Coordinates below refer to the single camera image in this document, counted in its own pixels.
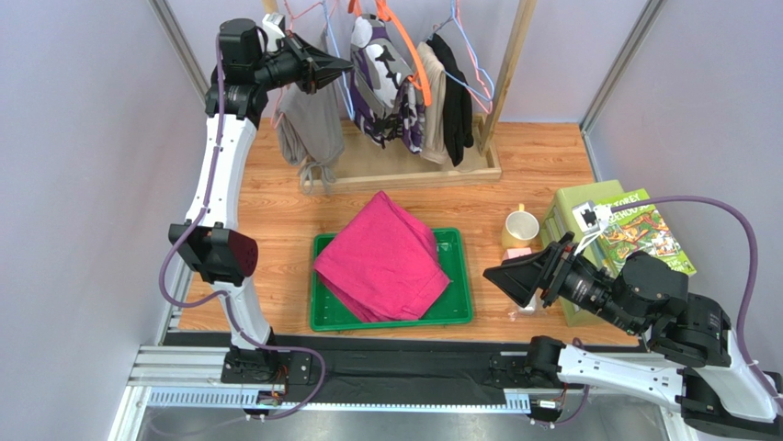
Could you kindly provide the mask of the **pink trousers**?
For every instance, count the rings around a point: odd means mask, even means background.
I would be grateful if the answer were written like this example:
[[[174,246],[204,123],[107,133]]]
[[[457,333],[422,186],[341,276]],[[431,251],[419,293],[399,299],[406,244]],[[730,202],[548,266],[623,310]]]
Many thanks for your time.
[[[417,321],[447,289],[433,231],[377,192],[313,269],[361,322]]]

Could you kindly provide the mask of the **light blue wire hanger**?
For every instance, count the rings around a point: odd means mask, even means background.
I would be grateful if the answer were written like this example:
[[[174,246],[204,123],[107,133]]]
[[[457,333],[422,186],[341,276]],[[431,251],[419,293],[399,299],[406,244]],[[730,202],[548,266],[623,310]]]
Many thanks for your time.
[[[340,50],[336,42],[335,33],[332,27],[332,22],[331,22],[332,9],[329,6],[329,2],[322,1],[321,5],[322,5],[323,19],[324,19],[324,35],[325,35],[324,38],[326,42],[325,46],[328,53],[337,59],[338,67],[340,68],[339,78],[337,80],[338,92],[342,97],[348,117],[350,119],[353,119],[355,117],[355,107],[352,100],[352,96],[350,95],[348,77],[347,77],[347,74],[350,73],[352,69],[351,63],[347,60],[344,60],[341,57]]]

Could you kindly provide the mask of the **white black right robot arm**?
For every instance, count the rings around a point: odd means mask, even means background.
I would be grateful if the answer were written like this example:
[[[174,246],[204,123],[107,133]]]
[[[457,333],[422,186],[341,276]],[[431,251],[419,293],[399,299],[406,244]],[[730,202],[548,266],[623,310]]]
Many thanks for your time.
[[[577,250],[571,234],[543,251],[507,259],[484,271],[518,305],[564,299],[634,337],[668,361],[667,367],[613,361],[548,336],[530,342],[522,366],[532,385],[569,383],[620,391],[678,413],[707,434],[779,440],[782,389],[775,372],[755,374],[738,333],[720,304],[692,293],[686,274],[646,254],[631,254],[610,275]]]

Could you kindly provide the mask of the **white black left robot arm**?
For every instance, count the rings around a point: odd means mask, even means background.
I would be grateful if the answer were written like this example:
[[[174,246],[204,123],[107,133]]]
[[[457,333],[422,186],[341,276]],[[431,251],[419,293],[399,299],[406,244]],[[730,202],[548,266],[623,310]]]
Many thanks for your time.
[[[272,90],[296,85],[314,94],[350,63],[321,51],[285,28],[280,13],[261,22],[235,18],[220,25],[216,65],[205,94],[207,143],[196,194],[184,221],[168,230],[165,261],[179,256],[220,302],[231,327],[221,381],[272,384],[284,365],[255,292],[256,241],[238,231],[245,163]]]

